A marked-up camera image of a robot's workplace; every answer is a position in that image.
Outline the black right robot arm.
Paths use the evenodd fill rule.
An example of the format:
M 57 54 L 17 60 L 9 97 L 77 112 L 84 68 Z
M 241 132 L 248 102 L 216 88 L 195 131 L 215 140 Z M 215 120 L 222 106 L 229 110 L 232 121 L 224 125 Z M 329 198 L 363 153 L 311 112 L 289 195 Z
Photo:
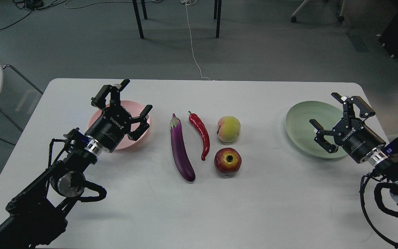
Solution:
M 343 116 L 331 130 L 324 129 L 315 119 L 314 141 L 328 153 L 336 153 L 338 147 L 356 162 L 369 162 L 373 170 L 360 180 L 360 203 L 364 217 L 374 232 L 398 249 L 398 243 L 384 236 L 374 227 L 365 207 L 364 194 L 370 179 L 375 180 L 374 200 L 384 213 L 398 218 L 398 137 L 386 143 L 366 126 L 365 120 L 375 115 L 374 110 L 360 96 L 331 94 L 343 106 Z

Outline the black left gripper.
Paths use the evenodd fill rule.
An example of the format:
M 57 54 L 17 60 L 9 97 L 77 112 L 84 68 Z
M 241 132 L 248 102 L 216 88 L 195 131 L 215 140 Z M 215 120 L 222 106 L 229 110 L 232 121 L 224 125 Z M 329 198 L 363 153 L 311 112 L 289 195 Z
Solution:
M 134 118 L 121 106 L 120 92 L 130 82 L 129 79 L 125 79 L 120 84 L 104 85 L 98 94 L 91 98 L 91 106 L 99 110 L 93 115 L 92 123 L 84 134 L 95 139 L 110 153 L 117 148 L 126 134 L 129 140 L 138 141 L 150 127 L 147 116 L 153 108 L 152 105 L 146 105 L 140 115 Z M 108 95 L 110 101 L 109 107 L 106 107 Z M 139 123 L 139 126 L 131 131 L 133 123 Z

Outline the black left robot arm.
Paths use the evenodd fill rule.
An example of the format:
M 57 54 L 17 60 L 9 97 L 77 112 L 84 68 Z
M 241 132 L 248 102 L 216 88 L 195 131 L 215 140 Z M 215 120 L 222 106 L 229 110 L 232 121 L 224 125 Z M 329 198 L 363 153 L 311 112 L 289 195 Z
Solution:
M 124 137 L 137 141 L 150 127 L 146 105 L 137 117 L 121 105 L 120 93 L 130 83 L 104 85 L 91 99 L 102 113 L 82 134 L 72 129 L 64 136 L 64 146 L 52 160 L 49 144 L 47 169 L 7 205 L 9 218 L 0 225 L 0 249 L 34 249 L 49 245 L 65 232 L 66 216 L 77 202 L 98 202 L 106 189 L 88 181 L 84 171 L 97 162 L 103 151 L 112 153 Z

